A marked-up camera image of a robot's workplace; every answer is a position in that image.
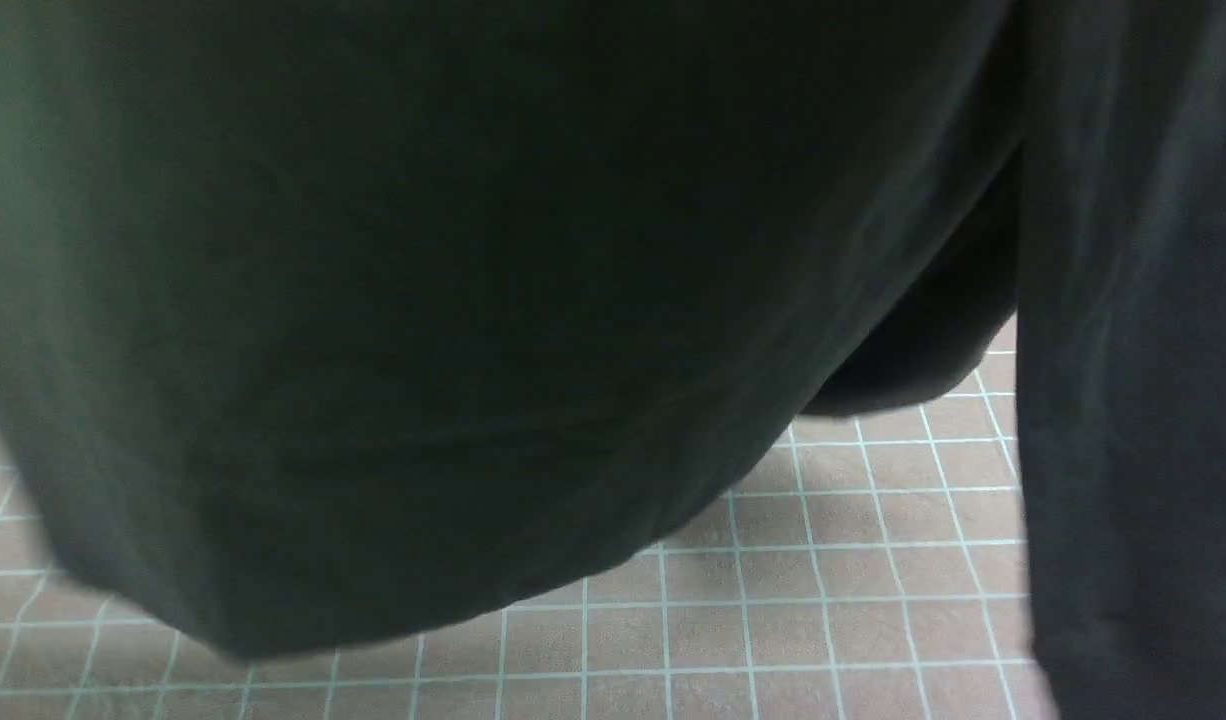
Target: dark clothing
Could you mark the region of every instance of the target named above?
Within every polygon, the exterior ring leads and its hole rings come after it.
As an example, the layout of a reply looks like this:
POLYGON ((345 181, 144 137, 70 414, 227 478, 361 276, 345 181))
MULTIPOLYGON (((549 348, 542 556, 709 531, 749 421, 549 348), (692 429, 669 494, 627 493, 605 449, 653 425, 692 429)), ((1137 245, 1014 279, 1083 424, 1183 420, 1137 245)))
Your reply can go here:
POLYGON ((1226 720, 1226 0, 0 0, 0 427, 238 657, 608 569, 1015 302, 1065 720, 1226 720))

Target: tiled floor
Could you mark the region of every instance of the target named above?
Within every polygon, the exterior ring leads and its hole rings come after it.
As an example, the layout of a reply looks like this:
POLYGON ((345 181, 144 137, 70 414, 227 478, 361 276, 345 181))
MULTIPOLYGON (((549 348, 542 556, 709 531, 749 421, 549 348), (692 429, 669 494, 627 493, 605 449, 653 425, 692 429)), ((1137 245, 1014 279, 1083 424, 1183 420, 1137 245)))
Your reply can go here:
POLYGON ((797 421, 622 569, 363 653, 233 667, 32 546, 0 456, 0 720, 1040 720, 1011 335, 951 396, 797 421))

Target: person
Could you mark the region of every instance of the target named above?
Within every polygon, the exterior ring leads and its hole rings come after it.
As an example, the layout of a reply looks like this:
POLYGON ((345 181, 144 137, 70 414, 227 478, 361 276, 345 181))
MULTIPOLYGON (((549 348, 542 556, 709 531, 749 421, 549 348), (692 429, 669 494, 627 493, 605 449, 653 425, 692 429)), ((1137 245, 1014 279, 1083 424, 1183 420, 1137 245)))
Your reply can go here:
POLYGON ((1015 309, 1062 716, 1225 720, 1226 0, 0 0, 0 428, 235 657, 615 565, 1015 309))

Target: sleeve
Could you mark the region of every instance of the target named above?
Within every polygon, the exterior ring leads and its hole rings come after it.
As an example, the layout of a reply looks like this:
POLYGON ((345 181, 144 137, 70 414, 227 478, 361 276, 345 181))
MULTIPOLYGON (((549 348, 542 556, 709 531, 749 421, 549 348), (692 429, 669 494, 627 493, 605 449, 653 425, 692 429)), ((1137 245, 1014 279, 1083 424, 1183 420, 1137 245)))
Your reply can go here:
POLYGON ((1226 0, 1027 12, 1035 655, 1064 720, 1226 720, 1226 0))

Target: long sleeve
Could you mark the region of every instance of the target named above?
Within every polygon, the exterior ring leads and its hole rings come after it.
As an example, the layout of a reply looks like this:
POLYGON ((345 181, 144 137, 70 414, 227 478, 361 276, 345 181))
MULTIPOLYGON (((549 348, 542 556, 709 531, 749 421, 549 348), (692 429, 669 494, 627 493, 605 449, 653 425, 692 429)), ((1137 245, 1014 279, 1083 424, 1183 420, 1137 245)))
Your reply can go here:
POLYGON ((1026 22, 1035 651, 1064 720, 1226 720, 1226 0, 1026 22))

